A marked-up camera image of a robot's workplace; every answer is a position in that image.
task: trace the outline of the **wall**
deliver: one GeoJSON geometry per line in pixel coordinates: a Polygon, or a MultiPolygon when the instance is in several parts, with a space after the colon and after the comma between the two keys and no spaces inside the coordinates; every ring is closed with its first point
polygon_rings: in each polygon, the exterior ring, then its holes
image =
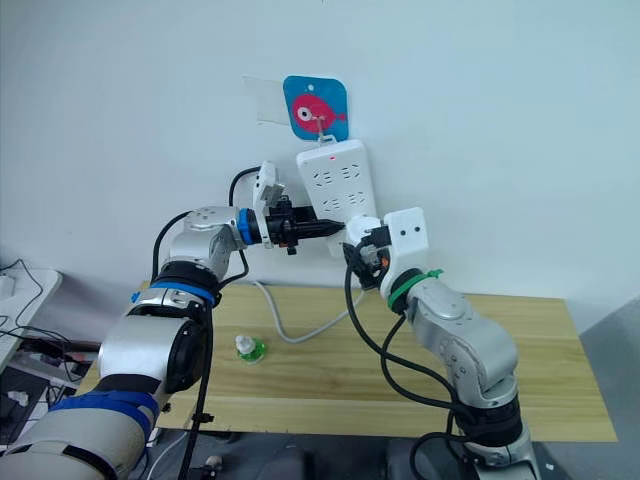
{"type": "MultiPolygon", "coordinates": [[[[66,275],[42,322],[101,337],[164,222],[223,204],[241,168],[276,162],[304,200],[309,145],[257,124],[243,74],[345,83],[380,211],[424,208],[430,266],[453,287],[566,298],[581,331],[638,292],[635,2],[1,8],[0,242],[4,262],[66,275]]],[[[279,283],[339,285],[344,268],[318,242],[248,257],[279,283]]]]}

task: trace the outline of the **robotic arm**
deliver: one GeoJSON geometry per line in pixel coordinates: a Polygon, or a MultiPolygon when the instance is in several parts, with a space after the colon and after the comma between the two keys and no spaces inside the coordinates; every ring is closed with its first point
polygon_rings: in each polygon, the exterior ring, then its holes
{"type": "Polygon", "coordinates": [[[265,164],[253,210],[189,213],[159,274],[134,295],[105,338],[96,388],[53,406],[0,458],[1,471],[14,479],[49,478],[51,472],[69,479],[127,478],[171,394],[207,372],[211,312],[231,253],[261,243],[294,254],[300,239],[345,230],[340,234],[349,267],[363,286],[379,288],[391,310],[406,315],[418,342],[446,365],[464,412],[456,413],[456,422],[468,436],[464,447],[477,478],[540,478],[520,419],[514,342],[463,295],[423,272],[428,242],[422,211],[393,212],[382,221],[356,215],[345,229],[335,219],[318,220],[315,202],[315,210],[292,207],[282,188],[265,164]]]}

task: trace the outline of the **white power strip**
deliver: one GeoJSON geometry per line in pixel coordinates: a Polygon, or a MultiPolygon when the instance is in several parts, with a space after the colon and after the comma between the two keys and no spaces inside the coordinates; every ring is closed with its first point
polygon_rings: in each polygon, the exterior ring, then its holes
{"type": "MultiPolygon", "coordinates": [[[[347,223],[357,215],[376,217],[367,151],[360,140],[332,143],[298,154],[298,169],[318,218],[347,223]]],[[[344,231],[327,238],[342,257],[344,231]]]]}

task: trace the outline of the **blue strap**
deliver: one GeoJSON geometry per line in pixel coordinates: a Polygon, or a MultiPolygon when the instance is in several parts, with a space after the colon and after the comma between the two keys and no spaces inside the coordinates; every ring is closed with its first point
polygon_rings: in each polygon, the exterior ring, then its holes
{"type": "Polygon", "coordinates": [[[155,418],[157,417],[155,412],[158,412],[158,404],[148,393],[141,394],[139,392],[119,391],[89,392],[84,395],[80,395],[79,397],[65,398],[53,405],[49,411],[55,412],[56,410],[74,410],[77,408],[98,408],[119,412],[132,418],[138,425],[140,425],[140,428],[142,428],[142,431],[144,432],[146,442],[151,435],[153,425],[149,421],[149,418],[138,410],[140,405],[151,408],[151,411],[154,412],[155,423],[155,418]],[[141,395],[146,396],[147,399],[142,400],[141,395]],[[155,407],[151,406],[149,400],[155,404],[155,407]]]}
{"type": "Polygon", "coordinates": [[[158,282],[151,285],[151,288],[175,288],[176,290],[182,290],[183,292],[193,293],[200,298],[207,300],[211,305],[215,305],[216,302],[213,295],[206,290],[191,285],[185,285],[184,283],[174,282],[158,282]]]}
{"type": "Polygon", "coordinates": [[[249,210],[247,208],[243,208],[240,210],[240,214],[238,215],[238,231],[240,232],[240,236],[242,237],[242,241],[246,245],[253,245],[253,241],[251,240],[251,232],[249,231],[249,210]]]}

